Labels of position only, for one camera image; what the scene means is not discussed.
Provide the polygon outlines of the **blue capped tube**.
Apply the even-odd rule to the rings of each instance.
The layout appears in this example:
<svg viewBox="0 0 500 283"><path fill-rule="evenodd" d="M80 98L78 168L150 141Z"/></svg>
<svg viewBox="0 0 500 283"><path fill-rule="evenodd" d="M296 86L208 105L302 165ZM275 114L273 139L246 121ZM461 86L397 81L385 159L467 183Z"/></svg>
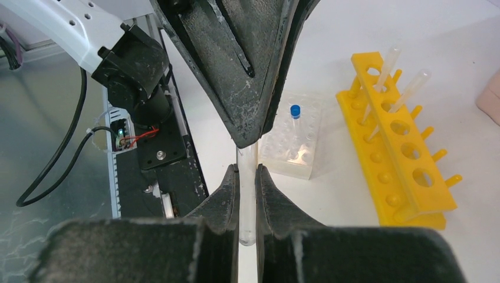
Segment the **blue capped tube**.
<svg viewBox="0 0 500 283"><path fill-rule="evenodd" d="M237 149L239 169L239 241L244 246L256 242L256 169L258 167L258 143Z"/></svg>
<svg viewBox="0 0 500 283"><path fill-rule="evenodd" d="M301 120L301 106L293 104L290 107L292 136L288 145L288 158L294 163L299 163L300 155L299 150L302 146L302 120Z"/></svg>

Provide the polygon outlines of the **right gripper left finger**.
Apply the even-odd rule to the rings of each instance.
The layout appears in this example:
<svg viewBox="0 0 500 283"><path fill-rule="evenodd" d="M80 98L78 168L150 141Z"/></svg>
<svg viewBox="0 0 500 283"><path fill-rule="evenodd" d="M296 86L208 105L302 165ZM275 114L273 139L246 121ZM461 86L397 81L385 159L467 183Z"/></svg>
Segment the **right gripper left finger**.
<svg viewBox="0 0 500 283"><path fill-rule="evenodd" d="M30 282L236 282L239 170L181 218L69 221L47 240Z"/></svg>

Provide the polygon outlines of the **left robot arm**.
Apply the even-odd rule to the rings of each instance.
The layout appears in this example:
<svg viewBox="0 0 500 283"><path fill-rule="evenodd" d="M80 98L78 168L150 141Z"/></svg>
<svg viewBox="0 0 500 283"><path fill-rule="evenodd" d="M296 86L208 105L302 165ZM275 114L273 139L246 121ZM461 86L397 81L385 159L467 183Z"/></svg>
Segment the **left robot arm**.
<svg viewBox="0 0 500 283"><path fill-rule="evenodd" d="M235 145L274 123L291 58L316 1L152 1L154 13L208 95ZM2 1L58 44L113 94L111 103L151 126L167 69L160 44L94 1Z"/></svg>

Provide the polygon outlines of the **yellow test tube rack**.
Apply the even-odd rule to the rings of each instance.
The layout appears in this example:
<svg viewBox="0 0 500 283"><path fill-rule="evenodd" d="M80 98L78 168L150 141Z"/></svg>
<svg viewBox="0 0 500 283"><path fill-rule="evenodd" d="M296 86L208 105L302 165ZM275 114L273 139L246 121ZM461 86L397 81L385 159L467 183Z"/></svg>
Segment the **yellow test tube rack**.
<svg viewBox="0 0 500 283"><path fill-rule="evenodd" d="M433 128L420 131L415 118L422 110L401 106L391 112L400 97L397 81L401 71L375 89L383 58L378 52L353 54L356 76L349 90L336 96L348 132L383 226L418 226L442 230L445 213L457 205L450 188L460 175L444 179L437 166L446 155L431 153L425 143Z"/></svg>

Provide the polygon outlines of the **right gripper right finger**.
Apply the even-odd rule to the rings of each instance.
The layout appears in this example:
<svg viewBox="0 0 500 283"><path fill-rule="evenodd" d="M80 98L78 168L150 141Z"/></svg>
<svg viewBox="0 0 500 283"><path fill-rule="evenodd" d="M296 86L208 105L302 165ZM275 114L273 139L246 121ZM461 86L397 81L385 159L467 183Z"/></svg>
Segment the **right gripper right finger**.
<svg viewBox="0 0 500 283"><path fill-rule="evenodd" d="M331 227L256 170L259 282L465 282L448 243L415 227Z"/></svg>

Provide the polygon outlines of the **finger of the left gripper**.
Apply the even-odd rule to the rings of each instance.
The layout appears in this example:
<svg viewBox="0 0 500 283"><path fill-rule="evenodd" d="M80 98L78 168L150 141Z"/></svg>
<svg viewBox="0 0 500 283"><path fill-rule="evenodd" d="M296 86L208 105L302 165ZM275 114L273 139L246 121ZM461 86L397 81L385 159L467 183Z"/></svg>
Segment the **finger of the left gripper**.
<svg viewBox="0 0 500 283"><path fill-rule="evenodd" d="M288 1L152 1L238 148L264 130L290 27Z"/></svg>
<svg viewBox="0 0 500 283"><path fill-rule="evenodd" d="M264 125L261 134L264 135L272 130L275 116L278 110L281 95L284 89L285 80L290 68L292 56L298 41L298 37L302 31L304 22L308 19L314 8L320 0L302 0L298 1L295 14L292 18L291 28L288 33L287 40L284 45L284 54L282 56L277 81L272 92L271 100L266 112Z"/></svg>

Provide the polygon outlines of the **pink plastic bin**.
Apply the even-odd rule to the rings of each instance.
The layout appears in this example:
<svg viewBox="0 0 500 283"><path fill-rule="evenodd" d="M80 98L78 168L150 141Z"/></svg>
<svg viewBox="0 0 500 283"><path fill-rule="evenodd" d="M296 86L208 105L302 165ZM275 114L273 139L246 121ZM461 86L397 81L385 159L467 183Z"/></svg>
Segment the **pink plastic bin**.
<svg viewBox="0 0 500 283"><path fill-rule="evenodd" d="M490 78L475 104L499 125L499 70Z"/></svg>

